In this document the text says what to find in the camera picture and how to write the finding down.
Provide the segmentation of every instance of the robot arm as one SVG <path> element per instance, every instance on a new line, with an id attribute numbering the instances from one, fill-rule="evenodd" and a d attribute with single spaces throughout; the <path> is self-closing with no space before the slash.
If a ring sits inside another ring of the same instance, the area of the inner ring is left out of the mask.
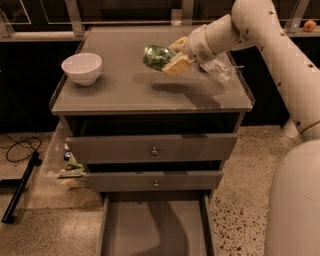
<path id="1" fill-rule="evenodd" d="M 236 0 L 230 18 L 171 47 L 199 64 L 223 51 L 258 48 L 298 132 L 311 139 L 289 152 L 274 175 L 265 255 L 320 255 L 320 71 L 284 33 L 271 0 Z"/>
<path id="2" fill-rule="evenodd" d="M 271 0 L 236 0 L 231 15 L 194 30 L 169 48 L 188 56 L 191 66 L 252 46 L 260 51 L 298 132 L 320 138 L 320 71 L 285 34 Z"/>

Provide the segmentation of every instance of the black stand leg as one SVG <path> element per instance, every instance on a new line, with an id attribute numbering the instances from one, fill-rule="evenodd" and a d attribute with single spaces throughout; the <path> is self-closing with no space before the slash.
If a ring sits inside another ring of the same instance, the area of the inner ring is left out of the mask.
<path id="1" fill-rule="evenodd" d="M 21 194 L 23 193 L 23 190 L 28 182 L 28 179 L 30 177 L 30 174 L 32 173 L 33 167 L 35 165 L 39 165 L 41 163 L 41 160 L 39 159 L 39 153 L 35 151 L 29 160 L 27 169 L 24 171 L 24 174 L 22 176 L 22 179 L 20 180 L 20 184 L 18 185 L 17 189 L 14 192 L 14 195 L 9 203 L 9 206 L 2 218 L 3 223 L 13 223 L 14 222 L 14 217 L 12 216 L 19 199 L 21 197 Z"/>

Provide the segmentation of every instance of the drawer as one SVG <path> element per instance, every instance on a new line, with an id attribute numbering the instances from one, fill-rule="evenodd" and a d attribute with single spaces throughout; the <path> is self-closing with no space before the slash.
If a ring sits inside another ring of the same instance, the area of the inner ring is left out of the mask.
<path id="1" fill-rule="evenodd" d="M 237 134 L 69 137 L 79 163 L 138 163 L 227 160 Z"/>
<path id="2" fill-rule="evenodd" d="M 168 191 L 212 190 L 218 187 L 222 171 L 112 172 L 84 174 L 91 190 Z"/>
<path id="3" fill-rule="evenodd" d="M 214 256 L 206 192 L 110 193 L 104 201 L 99 256 Z"/>

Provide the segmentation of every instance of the drawer knob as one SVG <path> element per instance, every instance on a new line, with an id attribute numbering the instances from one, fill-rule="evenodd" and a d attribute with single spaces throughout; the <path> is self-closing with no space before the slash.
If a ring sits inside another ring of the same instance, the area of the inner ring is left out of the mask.
<path id="1" fill-rule="evenodd" d="M 152 150 L 151 150 L 151 155 L 153 156 L 157 156 L 159 154 L 159 151 L 156 147 L 153 147 Z"/>
<path id="2" fill-rule="evenodd" d="M 155 188 L 158 188 L 160 186 L 159 182 L 157 180 L 154 181 L 153 186 Z"/>

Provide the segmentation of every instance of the speckled floor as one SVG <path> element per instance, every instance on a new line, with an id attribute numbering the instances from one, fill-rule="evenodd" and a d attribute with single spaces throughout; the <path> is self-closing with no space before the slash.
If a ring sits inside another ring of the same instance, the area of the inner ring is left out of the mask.
<path id="1" fill-rule="evenodd" d="M 41 139 L 39 152 L 43 159 L 53 134 L 10 136 L 15 140 L 29 136 Z M 263 255 L 273 173 L 286 153 L 299 143 L 299 139 L 284 136 L 278 126 L 239 129 L 225 175 L 211 200 L 219 255 Z M 12 144 L 8 137 L 0 136 L 0 178 L 21 177 L 27 166 L 28 160 L 6 160 L 8 149 L 3 147 Z M 9 157 L 23 158 L 30 151 L 26 147 L 15 147 Z M 45 167 L 34 168 L 15 212 L 16 221 L 0 223 L 0 255 L 96 255 L 103 218 L 96 194 L 81 182 L 70 184 L 56 179 Z M 11 193 L 0 193 L 1 218 L 11 197 Z"/>

